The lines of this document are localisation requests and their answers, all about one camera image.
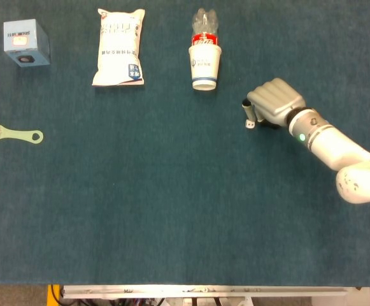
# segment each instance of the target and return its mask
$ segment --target floor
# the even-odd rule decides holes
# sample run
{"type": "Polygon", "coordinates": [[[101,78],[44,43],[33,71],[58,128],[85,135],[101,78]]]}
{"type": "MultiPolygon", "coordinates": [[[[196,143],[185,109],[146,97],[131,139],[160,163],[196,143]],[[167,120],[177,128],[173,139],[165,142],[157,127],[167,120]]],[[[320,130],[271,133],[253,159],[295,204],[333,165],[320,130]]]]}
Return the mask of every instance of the floor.
{"type": "MultiPolygon", "coordinates": [[[[46,306],[47,286],[0,285],[0,306],[46,306]]],[[[109,305],[96,301],[98,306],[109,305]]],[[[310,298],[254,298],[254,306],[311,306],[310,298]]]]}

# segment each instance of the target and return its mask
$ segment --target red bottle label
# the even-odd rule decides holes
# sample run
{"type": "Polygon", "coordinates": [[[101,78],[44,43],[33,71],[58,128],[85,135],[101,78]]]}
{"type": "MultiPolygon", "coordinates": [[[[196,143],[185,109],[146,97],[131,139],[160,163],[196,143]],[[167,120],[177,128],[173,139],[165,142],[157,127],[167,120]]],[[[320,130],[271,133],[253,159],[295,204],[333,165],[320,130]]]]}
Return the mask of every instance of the red bottle label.
{"type": "Polygon", "coordinates": [[[192,46],[194,45],[218,45],[218,38],[214,34],[201,33],[193,35],[192,37],[192,46]]]}

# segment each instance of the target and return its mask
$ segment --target green brush handle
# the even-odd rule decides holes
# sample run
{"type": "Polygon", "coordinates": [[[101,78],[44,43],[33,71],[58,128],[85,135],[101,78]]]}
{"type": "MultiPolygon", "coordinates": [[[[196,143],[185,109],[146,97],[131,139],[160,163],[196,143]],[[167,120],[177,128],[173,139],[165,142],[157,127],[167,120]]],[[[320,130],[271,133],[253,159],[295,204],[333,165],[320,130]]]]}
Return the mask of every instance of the green brush handle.
{"type": "Polygon", "coordinates": [[[2,138],[16,138],[36,144],[43,140],[43,133],[41,131],[15,131],[1,126],[0,139],[2,138]]]}

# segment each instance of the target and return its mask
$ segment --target yellow part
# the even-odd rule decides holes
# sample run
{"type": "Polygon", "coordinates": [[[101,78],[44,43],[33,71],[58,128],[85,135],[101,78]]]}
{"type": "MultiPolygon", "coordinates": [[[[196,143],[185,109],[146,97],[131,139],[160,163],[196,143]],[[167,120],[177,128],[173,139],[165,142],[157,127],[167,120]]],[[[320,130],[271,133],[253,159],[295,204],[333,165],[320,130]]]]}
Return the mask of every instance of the yellow part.
{"type": "MultiPolygon", "coordinates": [[[[55,292],[56,299],[60,298],[60,285],[53,285],[53,291],[55,292]]],[[[56,300],[53,298],[51,286],[47,286],[47,303],[46,306],[59,306],[56,300]]]]}

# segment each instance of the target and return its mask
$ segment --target plastic bottle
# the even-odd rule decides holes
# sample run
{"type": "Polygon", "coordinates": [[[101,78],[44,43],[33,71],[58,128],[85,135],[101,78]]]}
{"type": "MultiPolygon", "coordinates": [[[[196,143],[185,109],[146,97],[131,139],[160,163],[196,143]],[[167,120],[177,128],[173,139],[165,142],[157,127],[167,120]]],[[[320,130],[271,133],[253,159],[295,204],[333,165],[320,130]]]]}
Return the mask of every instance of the plastic bottle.
{"type": "Polygon", "coordinates": [[[193,16],[192,27],[192,46],[199,44],[218,45],[218,19],[215,10],[206,12],[204,8],[199,8],[193,16]]]}

